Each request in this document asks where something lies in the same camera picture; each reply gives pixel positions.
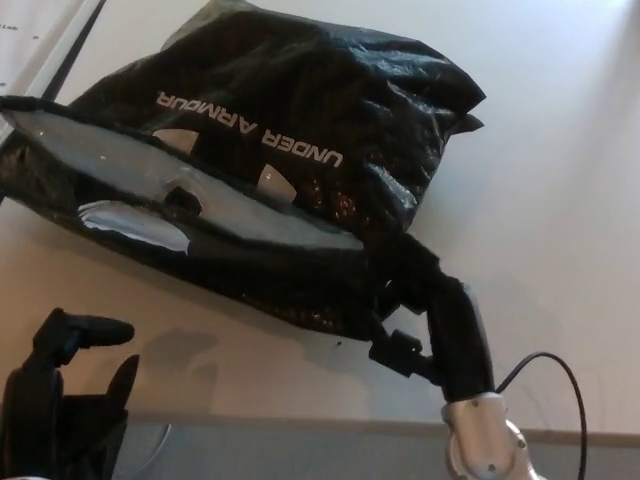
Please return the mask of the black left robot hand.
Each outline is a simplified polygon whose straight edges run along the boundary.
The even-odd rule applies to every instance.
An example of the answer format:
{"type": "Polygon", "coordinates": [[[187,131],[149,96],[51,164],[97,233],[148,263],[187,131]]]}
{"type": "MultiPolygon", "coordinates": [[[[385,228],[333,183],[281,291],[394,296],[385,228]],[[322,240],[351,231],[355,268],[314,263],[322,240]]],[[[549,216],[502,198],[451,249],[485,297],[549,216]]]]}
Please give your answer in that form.
{"type": "Polygon", "coordinates": [[[100,394],[65,394],[61,368],[82,349],[122,345],[134,335],[125,321],[51,311],[33,336],[31,353],[6,380],[2,478],[113,478],[140,358],[128,357],[100,394]]]}

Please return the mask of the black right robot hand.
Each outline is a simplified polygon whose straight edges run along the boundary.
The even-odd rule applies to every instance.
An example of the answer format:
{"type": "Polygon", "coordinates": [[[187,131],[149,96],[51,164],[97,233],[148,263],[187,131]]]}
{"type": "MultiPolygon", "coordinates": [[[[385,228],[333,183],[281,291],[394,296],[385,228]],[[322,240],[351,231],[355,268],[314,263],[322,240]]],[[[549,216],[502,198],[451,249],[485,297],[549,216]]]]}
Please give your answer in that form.
{"type": "Polygon", "coordinates": [[[376,321],[369,358],[405,377],[416,374],[441,388],[448,403],[496,390],[481,314],[466,284],[440,268],[402,273],[390,281],[384,306],[425,314],[431,354],[404,332],[388,334],[376,321]]]}

